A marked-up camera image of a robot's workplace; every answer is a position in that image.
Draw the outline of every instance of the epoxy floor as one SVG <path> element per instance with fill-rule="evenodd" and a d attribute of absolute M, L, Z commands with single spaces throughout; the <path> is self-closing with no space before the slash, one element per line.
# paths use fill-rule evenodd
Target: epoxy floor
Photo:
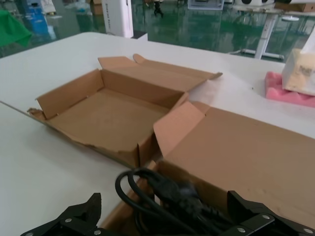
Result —
<path fill-rule="evenodd" d="M 78 11 L 72 0 L 54 0 L 57 16 L 45 17 L 30 16 L 24 1 L 0 3 L 0 8 L 13 11 L 33 36 L 27 47 L 17 44 L 2 47 L 0 57 L 81 32 L 105 33 L 103 16 L 94 16 L 89 9 Z M 142 0 L 131 2 L 133 27 L 146 31 L 150 41 L 222 53 L 244 48 L 255 50 L 266 18 L 265 14 L 238 12 L 230 5 L 225 5 L 223 11 L 188 10 L 187 4 L 177 4 L 175 0 L 165 0 L 161 4 L 164 12 L 161 18 L 154 16 L 153 6 L 146 6 Z M 292 48 L 304 45 L 314 25 L 315 17 L 303 16 L 297 22 L 284 22 L 278 18 L 266 51 L 287 58 Z"/>

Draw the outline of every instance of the foam block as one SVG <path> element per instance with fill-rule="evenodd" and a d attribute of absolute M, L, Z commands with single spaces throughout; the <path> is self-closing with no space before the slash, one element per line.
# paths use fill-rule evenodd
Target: foam block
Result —
<path fill-rule="evenodd" d="M 288 91 L 282 88 L 282 75 L 267 72 L 265 78 L 266 98 L 297 105 L 315 107 L 315 96 Z"/>

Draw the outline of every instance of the white desk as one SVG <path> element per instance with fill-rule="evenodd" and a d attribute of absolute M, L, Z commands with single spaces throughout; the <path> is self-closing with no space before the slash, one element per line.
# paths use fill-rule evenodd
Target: white desk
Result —
<path fill-rule="evenodd" d="M 283 55 L 267 53 L 267 45 L 274 28 L 275 22 L 278 18 L 278 15 L 289 15 L 289 16 L 315 16 L 315 12 L 297 12 L 297 11 L 284 11 L 281 9 L 274 8 L 274 4 L 269 4 L 266 6 L 246 6 L 246 5 L 233 5 L 232 8 L 238 11 L 245 11 L 245 12 L 256 12 L 256 13 L 265 13 L 267 14 L 266 21 L 264 24 L 264 28 L 261 33 L 261 37 L 259 43 L 257 45 L 256 50 L 250 49 L 241 49 L 235 53 L 248 53 L 254 54 L 256 59 L 261 59 L 262 56 L 276 58 L 276 59 L 284 59 Z"/>
<path fill-rule="evenodd" d="M 97 57 L 142 56 L 223 72 L 191 93 L 191 100 L 239 113 L 315 138 L 315 109 L 264 98 L 267 71 L 284 64 L 100 33 L 82 33 L 0 59 L 0 100 L 26 112 L 35 98 L 95 68 Z"/>
<path fill-rule="evenodd" d="M 94 192 L 102 196 L 101 224 L 120 201 L 114 183 L 126 168 L 2 103 L 0 114 L 1 235 L 54 220 Z"/>

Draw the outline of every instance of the power cord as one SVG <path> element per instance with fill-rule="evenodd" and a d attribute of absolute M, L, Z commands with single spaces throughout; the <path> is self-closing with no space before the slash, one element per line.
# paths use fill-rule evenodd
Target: power cord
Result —
<path fill-rule="evenodd" d="M 146 179 L 153 195 L 143 192 L 134 176 Z M 139 196 L 137 203 L 121 188 L 121 181 L 127 177 L 131 189 Z M 135 224 L 141 235 L 208 234 L 216 236 L 233 224 L 217 209 L 204 204 L 190 183 L 176 183 L 161 174 L 145 168 L 121 173 L 115 182 L 119 197 L 134 209 Z M 161 205 L 154 201 L 156 195 Z"/>

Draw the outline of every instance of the cardboard box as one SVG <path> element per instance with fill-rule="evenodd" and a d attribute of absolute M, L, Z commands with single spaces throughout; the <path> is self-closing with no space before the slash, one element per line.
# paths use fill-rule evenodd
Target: cardboard box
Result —
<path fill-rule="evenodd" d="M 39 98 L 29 113 L 71 140 L 124 164 L 144 165 L 159 150 L 153 124 L 212 74 L 126 57 L 99 58 L 94 70 Z"/>
<path fill-rule="evenodd" d="M 90 4 L 93 15 L 103 15 L 102 0 L 86 0 Z"/>
<path fill-rule="evenodd" d="M 315 11 L 315 3 L 286 4 L 286 3 L 276 2 L 275 8 L 281 9 L 284 11 L 313 12 Z"/>
<path fill-rule="evenodd" d="M 90 7 L 93 15 L 103 15 L 102 4 L 90 4 Z"/>
<path fill-rule="evenodd" d="M 192 182 L 206 203 L 227 214 L 227 192 L 235 190 L 279 216 L 315 227 L 314 139 L 200 102 L 171 111 L 154 131 L 164 159 L 153 168 Z M 129 196 L 137 200 L 133 192 Z M 124 202 L 101 226 L 137 235 Z"/>
<path fill-rule="evenodd" d="M 283 88 L 315 96 L 315 54 L 293 49 L 282 71 Z"/>

